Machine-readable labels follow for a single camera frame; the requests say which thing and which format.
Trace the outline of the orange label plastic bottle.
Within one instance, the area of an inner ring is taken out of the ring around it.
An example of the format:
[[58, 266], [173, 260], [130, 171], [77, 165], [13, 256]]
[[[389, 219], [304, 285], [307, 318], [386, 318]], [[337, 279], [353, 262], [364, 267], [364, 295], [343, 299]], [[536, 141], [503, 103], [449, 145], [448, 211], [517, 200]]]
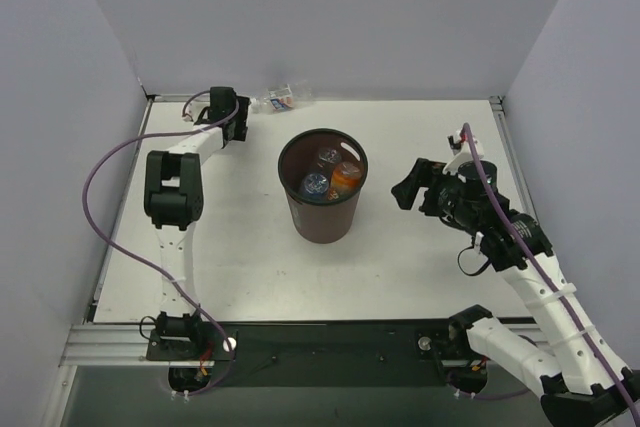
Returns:
[[337, 201], [350, 195], [359, 186], [362, 178], [362, 170], [358, 165], [343, 161], [332, 172], [330, 186], [327, 192], [327, 201]]

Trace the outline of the clear plastic bottle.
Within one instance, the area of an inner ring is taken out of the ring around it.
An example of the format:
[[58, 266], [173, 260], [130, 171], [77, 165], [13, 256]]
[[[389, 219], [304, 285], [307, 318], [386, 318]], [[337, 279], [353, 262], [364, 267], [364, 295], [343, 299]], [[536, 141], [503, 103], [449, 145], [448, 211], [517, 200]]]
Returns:
[[330, 176], [336, 166], [342, 162], [342, 154], [333, 147], [321, 147], [314, 156], [312, 170]]

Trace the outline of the blue label plastic bottle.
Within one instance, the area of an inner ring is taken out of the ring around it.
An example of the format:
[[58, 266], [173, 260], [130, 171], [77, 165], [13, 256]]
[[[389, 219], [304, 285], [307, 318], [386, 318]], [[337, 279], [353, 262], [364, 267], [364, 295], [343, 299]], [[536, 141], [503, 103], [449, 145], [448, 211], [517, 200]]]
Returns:
[[307, 174], [299, 187], [299, 194], [307, 199], [325, 199], [330, 188], [330, 180], [320, 172]]

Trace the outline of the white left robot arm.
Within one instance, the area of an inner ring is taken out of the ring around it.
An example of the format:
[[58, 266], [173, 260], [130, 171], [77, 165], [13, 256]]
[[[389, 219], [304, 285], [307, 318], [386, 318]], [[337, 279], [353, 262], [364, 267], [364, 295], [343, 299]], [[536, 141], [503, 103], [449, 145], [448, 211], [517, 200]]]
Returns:
[[231, 87], [210, 88], [209, 104], [192, 131], [146, 158], [143, 207], [155, 228], [163, 277], [154, 341], [169, 342], [187, 359], [207, 347], [211, 328], [198, 312], [193, 260], [196, 222], [204, 210], [202, 166], [229, 142], [246, 138], [248, 106], [249, 99]]

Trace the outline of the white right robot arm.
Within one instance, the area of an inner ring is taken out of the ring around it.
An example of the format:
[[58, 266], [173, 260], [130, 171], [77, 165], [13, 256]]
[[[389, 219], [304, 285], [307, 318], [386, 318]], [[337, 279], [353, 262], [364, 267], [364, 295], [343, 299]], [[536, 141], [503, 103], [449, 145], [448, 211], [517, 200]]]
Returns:
[[447, 164], [419, 158], [391, 193], [409, 210], [423, 189], [424, 215], [469, 234], [486, 258], [483, 266], [511, 286], [551, 351], [515, 334], [481, 306], [453, 316], [451, 334], [524, 384], [554, 426], [600, 426], [625, 412], [637, 418], [638, 371], [599, 334], [540, 225], [511, 207], [496, 180], [494, 164], [468, 154]]

